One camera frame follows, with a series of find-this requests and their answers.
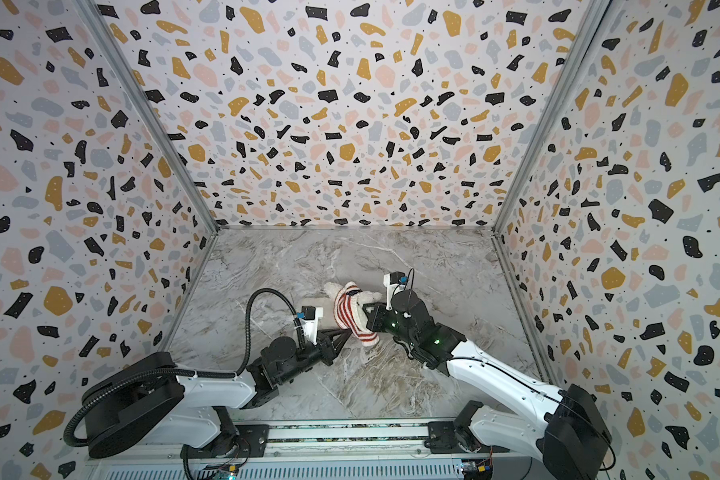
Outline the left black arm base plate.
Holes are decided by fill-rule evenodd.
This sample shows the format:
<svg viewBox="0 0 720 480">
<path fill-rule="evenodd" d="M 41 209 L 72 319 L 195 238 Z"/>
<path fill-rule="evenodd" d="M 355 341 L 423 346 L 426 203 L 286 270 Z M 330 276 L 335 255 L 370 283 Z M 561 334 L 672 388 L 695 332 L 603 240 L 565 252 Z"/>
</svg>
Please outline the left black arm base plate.
<svg viewBox="0 0 720 480">
<path fill-rule="evenodd" d="M 236 424 L 231 431 L 223 430 L 204 447 L 183 447 L 180 456 L 187 460 L 261 458 L 267 447 L 269 432 L 268 424 Z"/>
</svg>

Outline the aluminium corner post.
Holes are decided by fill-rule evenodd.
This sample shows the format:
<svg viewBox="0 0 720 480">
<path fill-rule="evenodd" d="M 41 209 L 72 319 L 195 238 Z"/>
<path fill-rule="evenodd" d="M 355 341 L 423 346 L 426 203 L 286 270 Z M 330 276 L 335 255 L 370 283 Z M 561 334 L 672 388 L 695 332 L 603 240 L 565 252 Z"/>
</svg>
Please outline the aluminium corner post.
<svg viewBox="0 0 720 480">
<path fill-rule="evenodd" d="M 530 139 L 528 148 L 519 167 L 514 174 L 513 182 L 499 211 L 492 230 L 495 236 L 500 236 L 501 231 L 510 221 L 510 216 L 519 202 L 519 197 L 535 169 L 536 163 L 541 155 L 545 139 L 552 129 L 553 124 L 560 110 L 564 107 L 566 98 L 573 90 L 578 71 L 584 61 L 587 51 L 607 15 L 610 1 L 592 1 L 587 7 L 582 24 L 574 39 L 571 51 L 560 72 L 559 79 L 552 90 L 542 114 L 538 126 Z"/>
<path fill-rule="evenodd" d="M 103 17 L 100 15 L 95 1 L 72 1 L 79 17 L 91 32 L 92 37 L 101 49 L 102 56 L 109 63 L 113 73 L 116 75 L 122 87 L 135 107 L 137 113 L 155 141 L 156 145 L 164 154 L 168 165 L 177 176 L 179 184 L 189 197 L 193 210 L 200 217 L 202 223 L 210 230 L 212 235 L 217 235 L 219 227 L 210 214 L 210 210 L 203 200 L 200 192 L 179 158 L 176 149 L 173 147 L 168 134 L 165 132 L 155 111 L 151 107 L 140 84 L 137 82 L 130 65 L 121 49 L 117 46 L 115 37 L 109 30 Z"/>
</svg>

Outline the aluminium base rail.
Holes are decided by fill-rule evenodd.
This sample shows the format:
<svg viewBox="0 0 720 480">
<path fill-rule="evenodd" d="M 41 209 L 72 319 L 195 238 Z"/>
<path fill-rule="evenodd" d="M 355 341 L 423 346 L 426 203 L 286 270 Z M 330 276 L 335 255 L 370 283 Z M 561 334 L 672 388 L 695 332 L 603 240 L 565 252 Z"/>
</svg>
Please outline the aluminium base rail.
<svg viewBox="0 0 720 480">
<path fill-rule="evenodd" d="M 487 454 L 433 454 L 424 446 L 427 424 L 444 419 L 380 420 L 306 420 L 238 422 L 268 424 L 269 439 L 264 456 L 242 460 L 182 459 L 183 444 L 138 444 L 104 459 L 89 459 L 83 471 L 88 479 L 93 468 L 115 465 L 177 465 L 185 475 L 196 479 L 215 476 L 232 478 L 249 462 L 331 462 L 377 460 L 446 460 L 459 461 L 464 477 L 496 477 L 500 473 L 519 471 L 521 477 L 548 478 L 544 465 L 529 457 L 501 447 L 490 447 Z"/>
</svg>

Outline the right aluminium corner post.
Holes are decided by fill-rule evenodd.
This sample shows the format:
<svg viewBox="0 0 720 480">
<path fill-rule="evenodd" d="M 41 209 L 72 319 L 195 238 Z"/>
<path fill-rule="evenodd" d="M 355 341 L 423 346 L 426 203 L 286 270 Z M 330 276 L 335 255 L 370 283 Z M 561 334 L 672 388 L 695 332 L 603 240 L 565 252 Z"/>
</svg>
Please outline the right aluminium corner post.
<svg viewBox="0 0 720 480">
<path fill-rule="evenodd" d="M 535 169 L 536 163 L 541 155 L 545 139 L 552 129 L 553 124 L 560 110 L 564 107 L 566 98 L 573 90 L 578 71 L 584 61 L 587 51 L 607 15 L 610 1 L 592 1 L 587 7 L 582 24 L 574 39 L 571 51 L 560 72 L 559 79 L 552 90 L 542 114 L 538 126 L 530 139 L 528 148 L 519 167 L 514 174 L 513 182 L 499 211 L 492 230 L 495 236 L 500 236 L 501 231 L 510 221 L 510 216 L 519 202 L 519 197 Z"/>
</svg>

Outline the left aluminium corner post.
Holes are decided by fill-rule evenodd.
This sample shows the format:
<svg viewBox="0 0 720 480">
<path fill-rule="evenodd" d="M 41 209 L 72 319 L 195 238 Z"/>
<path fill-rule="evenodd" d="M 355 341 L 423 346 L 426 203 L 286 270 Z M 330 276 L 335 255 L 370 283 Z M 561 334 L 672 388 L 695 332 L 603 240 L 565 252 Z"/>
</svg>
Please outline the left aluminium corner post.
<svg viewBox="0 0 720 480">
<path fill-rule="evenodd" d="M 217 235 L 219 227 L 210 214 L 210 210 L 203 200 L 200 192 L 179 158 L 176 149 L 173 147 L 168 134 L 165 132 L 155 111 L 151 107 L 140 84 L 137 82 L 130 65 L 121 49 L 117 46 L 115 37 L 109 30 L 103 17 L 100 15 L 95 1 L 72 1 L 79 17 L 91 32 L 92 37 L 101 49 L 102 56 L 109 63 L 113 73 L 116 75 L 122 87 L 135 107 L 137 113 L 155 141 L 156 145 L 164 154 L 168 165 L 177 176 L 179 184 L 189 197 L 193 210 L 200 217 L 202 223 L 210 230 L 212 235 Z"/>
</svg>

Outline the white plush teddy bear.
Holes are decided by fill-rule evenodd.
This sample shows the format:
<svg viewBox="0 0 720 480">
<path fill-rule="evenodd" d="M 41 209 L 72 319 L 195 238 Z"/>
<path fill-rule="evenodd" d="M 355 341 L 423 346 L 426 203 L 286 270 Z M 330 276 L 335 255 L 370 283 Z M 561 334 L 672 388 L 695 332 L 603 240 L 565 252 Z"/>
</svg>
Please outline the white plush teddy bear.
<svg viewBox="0 0 720 480">
<path fill-rule="evenodd" d="M 374 345 L 378 336 L 367 328 L 368 316 L 363 307 L 384 299 L 384 294 L 363 290 L 355 282 L 344 285 L 328 282 L 321 295 L 303 298 L 300 305 L 323 309 L 320 329 L 350 330 L 361 342 Z"/>
</svg>

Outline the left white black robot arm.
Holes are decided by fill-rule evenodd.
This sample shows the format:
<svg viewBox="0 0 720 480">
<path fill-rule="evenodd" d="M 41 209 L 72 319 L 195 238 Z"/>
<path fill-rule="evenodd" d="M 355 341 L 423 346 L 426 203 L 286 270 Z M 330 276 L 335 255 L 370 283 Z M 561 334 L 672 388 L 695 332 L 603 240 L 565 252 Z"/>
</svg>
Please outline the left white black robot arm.
<svg viewBox="0 0 720 480">
<path fill-rule="evenodd" d="M 350 337 L 342 329 L 318 330 L 304 345 L 279 337 L 241 374 L 184 369 L 156 352 L 90 388 L 64 441 L 92 459 L 138 444 L 183 444 L 194 458 L 219 457 L 241 436 L 231 410 L 261 407 L 315 365 L 332 365 Z"/>
</svg>

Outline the red white striped knit sweater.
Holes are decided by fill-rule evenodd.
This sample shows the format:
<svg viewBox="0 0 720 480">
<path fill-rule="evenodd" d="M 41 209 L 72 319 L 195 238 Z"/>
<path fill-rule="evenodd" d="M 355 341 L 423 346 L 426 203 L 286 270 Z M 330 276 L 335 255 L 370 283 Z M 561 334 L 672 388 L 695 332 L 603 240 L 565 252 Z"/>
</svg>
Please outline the red white striped knit sweater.
<svg viewBox="0 0 720 480">
<path fill-rule="evenodd" d="M 333 294 L 334 320 L 340 328 L 351 330 L 363 347 L 374 347 L 379 342 L 378 334 L 366 328 L 367 317 L 363 305 L 381 302 L 383 299 L 381 293 L 365 291 L 354 282 L 348 282 Z"/>
</svg>

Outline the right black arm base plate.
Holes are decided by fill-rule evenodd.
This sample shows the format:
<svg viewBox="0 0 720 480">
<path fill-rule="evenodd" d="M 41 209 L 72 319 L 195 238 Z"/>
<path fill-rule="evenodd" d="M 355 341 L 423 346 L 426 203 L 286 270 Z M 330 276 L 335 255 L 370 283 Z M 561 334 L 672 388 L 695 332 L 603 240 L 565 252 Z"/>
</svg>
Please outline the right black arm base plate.
<svg viewBox="0 0 720 480">
<path fill-rule="evenodd" d="M 457 424 L 454 420 L 429 422 L 424 446 L 433 454 L 489 452 L 489 448 L 481 444 L 467 427 Z"/>
</svg>

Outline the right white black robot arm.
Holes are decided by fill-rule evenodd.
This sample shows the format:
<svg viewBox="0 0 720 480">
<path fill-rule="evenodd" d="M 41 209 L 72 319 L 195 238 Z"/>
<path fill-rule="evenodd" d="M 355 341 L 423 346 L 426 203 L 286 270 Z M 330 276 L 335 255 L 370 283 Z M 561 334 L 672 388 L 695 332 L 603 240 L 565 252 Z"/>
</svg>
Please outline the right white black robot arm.
<svg viewBox="0 0 720 480">
<path fill-rule="evenodd" d="M 412 290 L 363 310 L 367 327 L 391 335 L 409 359 L 489 395 L 500 412 L 471 400 L 445 434 L 426 446 L 434 453 L 479 453 L 501 447 L 541 462 L 556 479 L 594 479 L 608 470 L 612 436 L 585 389 L 535 380 L 495 359 L 464 334 L 437 323 Z"/>
</svg>

